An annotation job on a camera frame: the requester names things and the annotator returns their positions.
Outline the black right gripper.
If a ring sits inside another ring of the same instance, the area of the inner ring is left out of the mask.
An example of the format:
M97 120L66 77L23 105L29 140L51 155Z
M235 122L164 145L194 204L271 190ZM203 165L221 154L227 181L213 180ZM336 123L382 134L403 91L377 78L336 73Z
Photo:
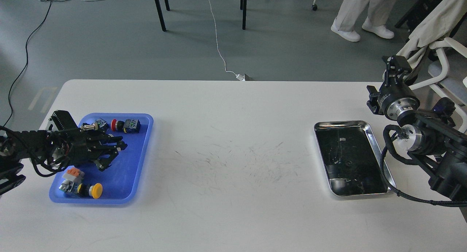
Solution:
M397 121L404 112L417 110L419 99L413 91L403 83L403 77L412 72L412 68L404 56L382 56L386 64L383 84L379 91L375 86L367 85L369 100L367 106L372 114L384 115L388 119Z

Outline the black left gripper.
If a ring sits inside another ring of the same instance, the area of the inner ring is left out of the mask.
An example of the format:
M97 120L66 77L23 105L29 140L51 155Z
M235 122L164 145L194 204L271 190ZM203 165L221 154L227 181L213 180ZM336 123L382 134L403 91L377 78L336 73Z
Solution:
M52 168L94 163L99 171L105 171L119 152L127 148L122 136L104 134L97 124L78 127L68 111L54 111L50 121L48 130L52 149L48 151L47 164Z

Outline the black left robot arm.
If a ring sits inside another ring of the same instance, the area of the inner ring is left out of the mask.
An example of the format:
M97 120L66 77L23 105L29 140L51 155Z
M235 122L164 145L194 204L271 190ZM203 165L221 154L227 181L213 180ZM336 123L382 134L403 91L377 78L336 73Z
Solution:
M127 144L122 136L107 134L108 127L98 123L77 126L68 111L54 111L51 124L45 130L12 131L2 126L1 131L1 194L18 187L25 180L20 174L22 159L30 159L35 172L50 177L65 172L60 190L80 197L97 199L102 185L85 185L84 172L79 166L94 163L99 171L111 166Z

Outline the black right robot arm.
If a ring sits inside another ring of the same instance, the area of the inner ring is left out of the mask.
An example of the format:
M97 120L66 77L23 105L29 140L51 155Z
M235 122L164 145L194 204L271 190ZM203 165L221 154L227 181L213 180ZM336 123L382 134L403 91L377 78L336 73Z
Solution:
M454 129L451 115L454 102L441 98L431 110L419 108L419 99L404 82L412 71L404 56L384 56L386 70L379 90L367 86L367 106L376 115L384 115L397 125L383 130L385 147L380 162L387 152L403 164L416 165L429 175L432 190L448 201L423 200L388 186L399 196L414 202L446 207L466 206L466 135Z

